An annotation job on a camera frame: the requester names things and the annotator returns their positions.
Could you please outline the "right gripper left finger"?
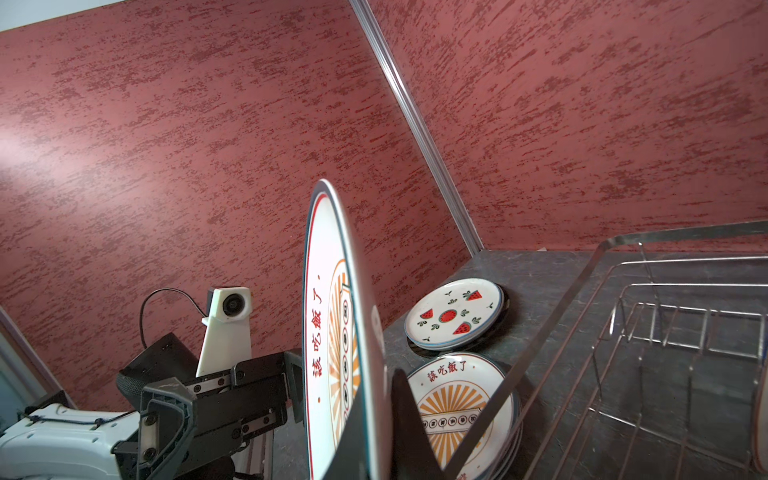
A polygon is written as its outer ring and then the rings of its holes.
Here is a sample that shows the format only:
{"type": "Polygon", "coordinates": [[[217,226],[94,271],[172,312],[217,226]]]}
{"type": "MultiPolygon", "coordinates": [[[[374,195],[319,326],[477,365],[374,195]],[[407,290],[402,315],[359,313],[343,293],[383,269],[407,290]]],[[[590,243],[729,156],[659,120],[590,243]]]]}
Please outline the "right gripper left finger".
{"type": "Polygon", "coordinates": [[[340,442],[324,475],[325,480],[368,478],[365,453],[364,393],[365,388],[361,387],[351,406],[340,442]]]}

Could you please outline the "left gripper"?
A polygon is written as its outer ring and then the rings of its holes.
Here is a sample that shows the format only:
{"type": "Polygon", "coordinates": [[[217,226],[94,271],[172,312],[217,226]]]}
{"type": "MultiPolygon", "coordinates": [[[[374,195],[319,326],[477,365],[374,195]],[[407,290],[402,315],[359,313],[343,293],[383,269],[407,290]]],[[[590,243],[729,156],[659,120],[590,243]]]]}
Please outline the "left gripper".
{"type": "Polygon", "coordinates": [[[245,479],[233,455],[303,404],[299,350],[241,361],[195,377],[186,350],[149,349],[119,371],[139,415],[111,450],[122,479],[245,479]]]}

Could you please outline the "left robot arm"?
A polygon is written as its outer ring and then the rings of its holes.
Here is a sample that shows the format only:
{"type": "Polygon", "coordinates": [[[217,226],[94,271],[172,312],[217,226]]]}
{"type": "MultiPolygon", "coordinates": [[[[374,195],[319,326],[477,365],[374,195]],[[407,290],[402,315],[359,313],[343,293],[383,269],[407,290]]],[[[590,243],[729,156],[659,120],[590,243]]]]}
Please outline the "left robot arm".
{"type": "Polygon", "coordinates": [[[5,479],[265,479],[235,457],[269,441],[302,405],[301,353],[251,354],[252,296],[209,292],[199,354],[175,335],[146,344],[117,377],[125,413],[74,410],[62,393],[1,436],[5,479]]]}

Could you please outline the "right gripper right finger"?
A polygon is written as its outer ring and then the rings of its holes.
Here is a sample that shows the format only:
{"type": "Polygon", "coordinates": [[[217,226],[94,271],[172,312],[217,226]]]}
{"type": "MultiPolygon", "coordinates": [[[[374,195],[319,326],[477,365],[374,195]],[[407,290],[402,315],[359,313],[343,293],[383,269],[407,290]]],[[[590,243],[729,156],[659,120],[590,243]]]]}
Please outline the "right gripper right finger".
{"type": "Polygon", "coordinates": [[[396,369],[391,388],[393,450],[391,479],[443,479],[422,424],[407,375],[396,369]]]}

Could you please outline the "white plate red text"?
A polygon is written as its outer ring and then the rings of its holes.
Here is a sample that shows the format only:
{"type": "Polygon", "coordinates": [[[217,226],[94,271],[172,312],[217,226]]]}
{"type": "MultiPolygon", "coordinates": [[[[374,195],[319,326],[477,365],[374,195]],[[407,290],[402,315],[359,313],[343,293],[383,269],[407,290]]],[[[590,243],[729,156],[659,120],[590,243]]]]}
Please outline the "white plate red text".
{"type": "MultiPolygon", "coordinates": [[[[521,410],[520,395],[517,389],[514,389],[512,391],[510,398],[511,398],[512,407],[513,407],[512,426],[515,426],[517,420],[520,417],[520,410],[521,410]]],[[[508,440],[508,445],[505,447],[505,449],[503,450],[503,454],[498,459],[496,467],[493,470],[491,469],[486,470],[481,476],[481,479],[503,479],[505,477],[505,475],[511,469],[514,459],[519,450],[522,429],[523,427],[520,426],[520,427],[517,427],[512,432],[508,440]]]]}

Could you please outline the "small sunburst plate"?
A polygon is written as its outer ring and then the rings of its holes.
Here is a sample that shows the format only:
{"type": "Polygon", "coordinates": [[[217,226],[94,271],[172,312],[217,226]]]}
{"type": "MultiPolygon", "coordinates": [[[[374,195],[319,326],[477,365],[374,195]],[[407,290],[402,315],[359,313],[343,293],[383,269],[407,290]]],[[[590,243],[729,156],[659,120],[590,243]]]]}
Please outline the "small sunburst plate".
{"type": "Polygon", "coordinates": [[[330,181],[314,187],[303,269],[303,388],[308,473],[321,479],[352,413],[362,414],[353,468],[387,479],[392,462],[392,410],[383,332],[373,282],[339,193],[330,181]]]}

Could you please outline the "brown patterned plate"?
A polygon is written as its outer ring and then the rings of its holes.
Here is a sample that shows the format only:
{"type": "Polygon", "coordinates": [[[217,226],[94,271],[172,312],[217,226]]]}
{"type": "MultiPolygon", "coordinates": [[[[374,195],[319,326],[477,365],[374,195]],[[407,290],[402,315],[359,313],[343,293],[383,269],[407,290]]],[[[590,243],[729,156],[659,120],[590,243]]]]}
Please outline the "brown patterned plate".
{"type": "MultiPolygon", "coordinates": [[[[438,356],[408,375],[440,467],[447,466],[503,379],[496,363],[474,353],[438,356]]],[[[460,479],[481,479],[496,467],[512,434],[512,409],[509,397],[462,467],[460,479]]]]}

